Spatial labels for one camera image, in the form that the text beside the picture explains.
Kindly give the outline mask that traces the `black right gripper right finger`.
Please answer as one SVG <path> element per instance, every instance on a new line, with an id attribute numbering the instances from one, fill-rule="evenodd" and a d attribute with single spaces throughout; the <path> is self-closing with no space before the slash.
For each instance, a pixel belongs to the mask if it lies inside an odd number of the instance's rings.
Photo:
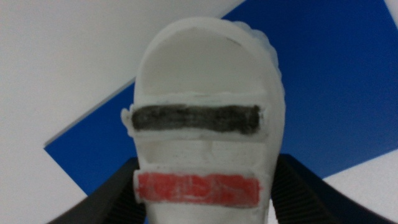
<path id="1" fill-rule="evenodd" d="M 277 159 L 271 199 L 281 224 L 393 224 L 328 185 L 289 154 Z"/>

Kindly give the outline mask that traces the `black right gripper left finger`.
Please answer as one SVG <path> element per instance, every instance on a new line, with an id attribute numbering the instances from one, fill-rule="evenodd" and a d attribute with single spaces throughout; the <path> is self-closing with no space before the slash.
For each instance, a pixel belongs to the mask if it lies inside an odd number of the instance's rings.
<path id="1" fill-rule="evenodd" d="M 146 209 L 136 202 L 133 191 L 133 172 L 138 168 L 137 158 L 129 159 L 91 195 L 50 224 L 143 224 Z"/>

